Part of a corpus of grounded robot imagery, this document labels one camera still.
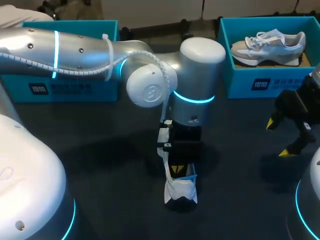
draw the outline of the robot end effector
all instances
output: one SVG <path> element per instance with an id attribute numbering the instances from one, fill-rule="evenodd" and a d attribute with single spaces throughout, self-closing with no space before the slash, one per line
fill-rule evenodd
<path id="1" fill-rule="evenodd" d="M 304 78 L 296 91 L 282 91 L 274 105 L 276 111 L 271 115 L 266 129 L 274 130 L 284 118 L 288 118 L 294 121 L 299 130 L 299 137 L 279 156 L 299 155 L 309 143 L 316 142 L 311 127 L 320 123 L 320 65 Z"/>

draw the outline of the shoelace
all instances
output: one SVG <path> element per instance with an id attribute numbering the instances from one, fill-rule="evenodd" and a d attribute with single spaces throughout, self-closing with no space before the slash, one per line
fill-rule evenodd
<path id="1" fill-rule="evenodd" d="M 245 40 L 245 44 L 248 46 L 248 48 L 253 48 L 257 45 L 259 45 L 260 47 L 263 45 L 263 44 L 269 44 L 269 41 L 267 39 L 264 39 L 261 37 L 261 35 L 265 34 L 265 32 L 263 31 L 260 31 L 256 34 L 256 37 L 245 37 L 244 40 Z"/>

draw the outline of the box label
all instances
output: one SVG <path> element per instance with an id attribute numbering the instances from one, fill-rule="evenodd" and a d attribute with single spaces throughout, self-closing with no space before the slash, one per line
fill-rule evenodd
<path id="1" fill-rule="evenodd" d="M 33 95 L 48 95 L 48 90 L 44 83 L 29 83 L 29 88 Z"/>
<path id="2" fill-rule="evenodd" d="M 52 83 L 50 90 L 53 95 L 88 95 L 93 93 L 92 86 L 88 83 Z"/>
<path id="3" fill-rule="evenodd" d="M 252 91 L 267 90 L 269 87 L 271 79 L 270 78 L 256 78 L 253 82 Z"/>
<path id="4" fill-rule="evenodd" d="M 304 78 L 295 78 L 295 79 L 272 79 L 270 84 L 270 89 L 272 90 L 297 90 L 302 83 Z"/>

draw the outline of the shoebox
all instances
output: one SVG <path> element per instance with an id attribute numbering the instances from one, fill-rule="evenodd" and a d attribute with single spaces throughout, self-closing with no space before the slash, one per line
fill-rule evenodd
<path id="1" fill-rule="evenodd" d="M 274 29 L 287 35 L 305 33 L 306 46 L 299 66 L 266 63 L 247 67 L 235 63 L 230 51 L 233 43 Z M 298 89 L 320 63 L 320 25 L 312 16 L 222 18 L 218 42 L 226 50 L 223 82 L 229 99 L 276 98 L 282 90 Z"/>
<path id="2" fill-rule="evenodd" d="M 24 22 L 22 27 L 97 39 L 102 39 L 102 35 L 107 34 L 111 41 L 120 39 L 116 20 L 30 21 Z M 64 80 L 28 75 L 2 75 L 1 78 L 15 103 L 116 102 L 118 99 L 118 83 L 112 79 Z"/>

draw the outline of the shoe sole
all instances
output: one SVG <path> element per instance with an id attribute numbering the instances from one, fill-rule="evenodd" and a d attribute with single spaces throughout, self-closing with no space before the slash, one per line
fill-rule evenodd
<path id="1" fill-rule="evenodd" d="M 284 66 L 295 66 L 296 67 L 296 66 L 300 65 L 299 58 L 289 60 L 287 58 L 276 57 L 274 59 L 249 60 L 249 59 L 243 59 L 243 58 L 235 56 L 235 55 L 232 55 L 232 56 L 234 57 L 234 59 L 238 60 L 239 62 L 241 62 L 247 66 L 257 66 L 264 61 L 272 61 L 272 62 L 275 62 L 280 65 L 284 65 Z"/>

